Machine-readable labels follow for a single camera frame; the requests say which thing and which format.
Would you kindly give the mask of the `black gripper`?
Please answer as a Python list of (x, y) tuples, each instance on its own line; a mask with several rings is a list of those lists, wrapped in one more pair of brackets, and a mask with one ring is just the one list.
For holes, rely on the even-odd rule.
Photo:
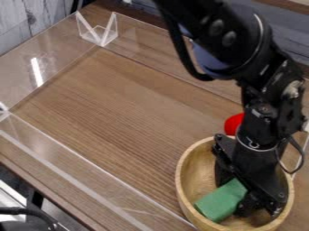
[(254, 149), (238, 138), (223, 134), (216, 134), (214, 140), (216, 186), (220, 187), (236, 179), (247, 189), (234, 215), (248, 217), (255, 211), (263, 210), (270, 216), (277, 216), (289, 199), (289, 189), (278, 174), (279, 149)]

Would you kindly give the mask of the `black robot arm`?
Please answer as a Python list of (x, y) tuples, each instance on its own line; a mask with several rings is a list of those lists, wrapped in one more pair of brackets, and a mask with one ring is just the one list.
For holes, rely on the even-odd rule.
[(293, 135), (309, 119), (302, 113), (305, 79), (278, 47), (271, 27), (247, 6), (224, 0), (153, 0), (184, 69), (200, 81), (232, 79), (240, 87), (243, 118), (232, 138), (215, 135), (216, 186), (238, 180), (246, 188), (232, 213), (258, 209), (277, 215), (289, 190), (279, 174)]

